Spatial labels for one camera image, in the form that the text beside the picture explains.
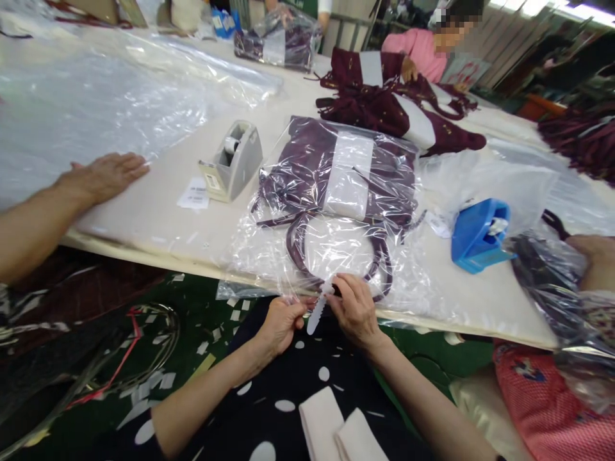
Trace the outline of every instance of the tape roll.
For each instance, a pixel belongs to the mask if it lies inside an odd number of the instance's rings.
[[[239,141],[232,136],[227,136],[224,140],[224,152],[228,154],[234,154],[239,146]]]

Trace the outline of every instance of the plastic wrap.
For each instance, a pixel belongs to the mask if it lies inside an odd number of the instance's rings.
[[[558,178],[547,168],[485,160],[472,150],[421,159],[420,175],[429,209],[439,216],[448,233],[454,229],[460,210],[497,198],[511,208],[509,237],[538,224]]]
[[[162,37],[82,29],[57,40],[0,37],[0,208],[107,152],[152,158],[282,81]]]
[[[559,178],[546,200],[546,208],[566,224],[572,234],[615,235],[615,211],[592,190],[589,181],[568,168],[568,160],[528,146],[489,139],[495,154],[508,163],[548,168]]]
[[[521,287],[559,340],[555,361],[568,387],[598,413],[615,405],[613,293],[582,292],[584,257],[554,235],[533,230],[510,242]]]
[[[294,117],[259,173],[222,287],[249,280],[299,295],[349,272],[369,282],[381,308],[439,314],[420,264],[418,155],[385,134]]]
[[[235,55],[288,69],[311,72],[320,48],[322,29],[317,20],[280,4],[247,33],[235,33]]]

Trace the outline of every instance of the gray tape dispenser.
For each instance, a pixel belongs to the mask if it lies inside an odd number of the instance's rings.
[[[199,161],[207,194],[214,200],[232,202],[263,161],[263,148],[256,126],[237,120],[228,130],[212,162]]]

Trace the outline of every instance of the pink shirt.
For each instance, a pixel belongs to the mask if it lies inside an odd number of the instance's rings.
[[[382,51],[406,53],[418,71],[432,83],[437,83],[447,66],[447,56],[434,52],[434,33],[424,29],[410,29],[402,34],[389,34],[382,44]]]

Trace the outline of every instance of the polka dot clothing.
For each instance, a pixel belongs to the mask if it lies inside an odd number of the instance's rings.
[[[262,299],[242,323],[229,353],[254,336],[271,299]],[[192,437],[180,460],[309,461],[299,405],[331,386],[344,419],[360,408],[391,461],[434,459],[405,427],[365,358],[337,321],[323,316],[314,336],[297,332],[292,345],[250,382],[231,390]],[[163,460],[150,412],[92,447],[90,460]]]

